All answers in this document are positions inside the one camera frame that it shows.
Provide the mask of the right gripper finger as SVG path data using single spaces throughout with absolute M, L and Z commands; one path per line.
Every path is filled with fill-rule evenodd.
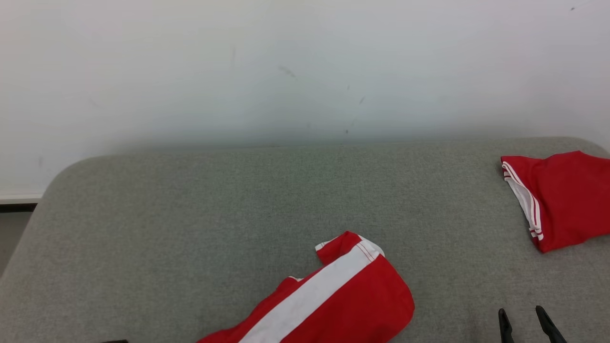
M 512 337 L 512 325 L 504 308 L 498 311 L 499 331 L 502 343 L 514 343 Z
M 549 342 L 550 343 L 566 343 L 567 342 L 566 339 L 562 336 L 560 331 L 557 329 L 557 327 L 555 326 L 555 324 L 553 323 L 553 321 L 547 314 L 547 311 L 545 311 L 545 309 L 540 305 L 537 305 L 535 310 L 536 310 L 536 315 L 539 319 L 540 326 L 541 326 L 543 332 L 547 335 Z

